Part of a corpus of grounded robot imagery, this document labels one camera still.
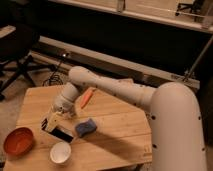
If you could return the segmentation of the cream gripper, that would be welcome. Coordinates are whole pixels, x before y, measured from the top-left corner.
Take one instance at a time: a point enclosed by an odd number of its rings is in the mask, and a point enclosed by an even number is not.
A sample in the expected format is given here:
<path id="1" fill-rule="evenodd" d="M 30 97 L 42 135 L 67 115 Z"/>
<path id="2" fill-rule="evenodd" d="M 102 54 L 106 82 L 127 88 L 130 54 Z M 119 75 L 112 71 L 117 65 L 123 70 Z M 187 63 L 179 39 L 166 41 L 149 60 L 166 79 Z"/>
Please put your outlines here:
<path id="1" fill-rule="evenodd" d="M 51 108 L 46 118 L 41 123 L 41 129 L 47 132 L 52 132 L 62 119 L 70 119 L 71 116 L 62 110 L 56 111 Z"/>

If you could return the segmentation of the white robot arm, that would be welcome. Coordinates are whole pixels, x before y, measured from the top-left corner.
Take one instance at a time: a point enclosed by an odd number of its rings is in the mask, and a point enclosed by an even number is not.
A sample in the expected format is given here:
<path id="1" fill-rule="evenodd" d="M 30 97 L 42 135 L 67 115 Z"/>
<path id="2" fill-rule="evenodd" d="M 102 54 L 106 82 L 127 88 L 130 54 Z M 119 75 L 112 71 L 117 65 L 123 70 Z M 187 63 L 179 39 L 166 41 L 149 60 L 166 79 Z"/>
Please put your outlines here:
<path id="1" fill-rule="evenodd" d="M 202 116 L 194 92 L 180 82 L 157 88 L 104 77 L 75 66 L 69 81 L 53 102 L 41 129 L 67 141 L 66 129 L 57 117 L 75 113 L 78 97 L 94 87 L 148 113 L 150 117 L 153 171 L 207 171 Z"/>

